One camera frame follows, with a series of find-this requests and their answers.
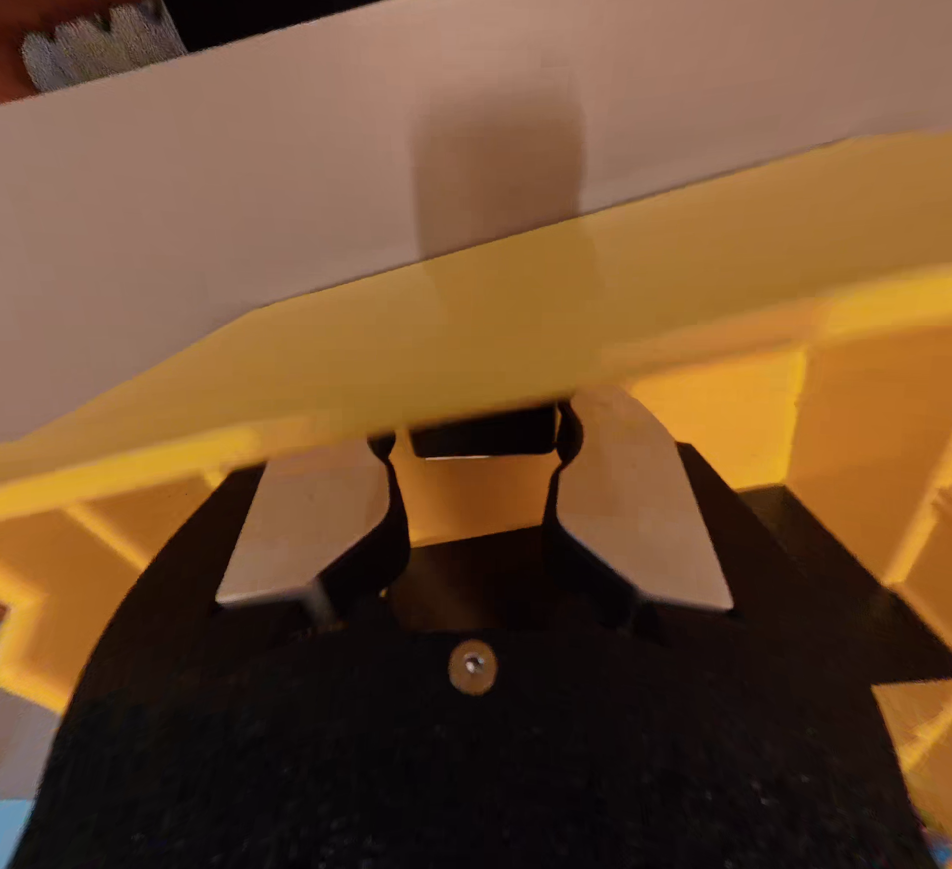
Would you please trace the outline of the yellow plastic bin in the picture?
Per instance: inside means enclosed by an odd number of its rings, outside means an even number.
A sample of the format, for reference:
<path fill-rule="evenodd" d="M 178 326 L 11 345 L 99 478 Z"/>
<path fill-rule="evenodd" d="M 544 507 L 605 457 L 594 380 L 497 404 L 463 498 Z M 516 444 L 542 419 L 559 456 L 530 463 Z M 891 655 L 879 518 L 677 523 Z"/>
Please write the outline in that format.
<path fill-rule="evenodd" d="M 851 139 L 243 315 L 2 446 L 2 691 L 65 709 L 225 472 L 618 382 L 950 643 L 950 131 Z"/>

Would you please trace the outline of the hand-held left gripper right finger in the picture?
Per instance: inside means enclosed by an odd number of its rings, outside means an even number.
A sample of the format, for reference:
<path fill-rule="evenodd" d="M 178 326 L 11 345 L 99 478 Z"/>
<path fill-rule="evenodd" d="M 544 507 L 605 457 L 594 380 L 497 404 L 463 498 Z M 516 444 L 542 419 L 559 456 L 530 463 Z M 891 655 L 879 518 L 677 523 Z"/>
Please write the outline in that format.
<path fill-rule="evenodd" d="M 647 603 L 728 613 L 733 596 L 671 434 L 620 387 L 559 405 L 545 563 L 598 618 Z"/>

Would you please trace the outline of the black network splitter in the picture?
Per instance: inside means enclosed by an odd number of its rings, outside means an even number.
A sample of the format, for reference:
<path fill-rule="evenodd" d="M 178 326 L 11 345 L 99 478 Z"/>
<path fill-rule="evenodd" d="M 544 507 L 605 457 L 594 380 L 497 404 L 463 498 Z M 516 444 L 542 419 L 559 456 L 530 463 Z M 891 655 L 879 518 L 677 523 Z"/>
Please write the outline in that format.
<path fill-rule="evenodd" d="M 557 404 L 548 402 L 418 427 L 413 453 L 426 460 L 543 456 L 554 451 Z"/>

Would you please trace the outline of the grey knit shoe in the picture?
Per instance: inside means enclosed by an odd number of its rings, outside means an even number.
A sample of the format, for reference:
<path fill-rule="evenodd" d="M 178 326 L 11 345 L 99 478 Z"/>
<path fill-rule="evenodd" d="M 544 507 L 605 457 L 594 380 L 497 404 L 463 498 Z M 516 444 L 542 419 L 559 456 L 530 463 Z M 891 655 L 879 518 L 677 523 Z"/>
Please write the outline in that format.
<path fill-rule="evenodd" d="M 163 0 L 115 5 L 49 33 L 30 33 L 20 51 L 40 93 L 122 75 L 187 52 Z"/>

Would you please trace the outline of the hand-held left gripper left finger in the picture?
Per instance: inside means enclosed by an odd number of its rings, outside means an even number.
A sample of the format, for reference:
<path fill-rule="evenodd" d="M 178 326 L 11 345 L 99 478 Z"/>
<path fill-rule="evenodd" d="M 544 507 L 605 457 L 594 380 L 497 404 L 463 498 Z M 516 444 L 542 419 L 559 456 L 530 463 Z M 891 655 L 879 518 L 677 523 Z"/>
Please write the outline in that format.
<path fill-rule="evenodd" d="M 394 445 L 353 439 L 269 461 L 215 601 L 352 609 L 378 596 L 411 555 Z"/>

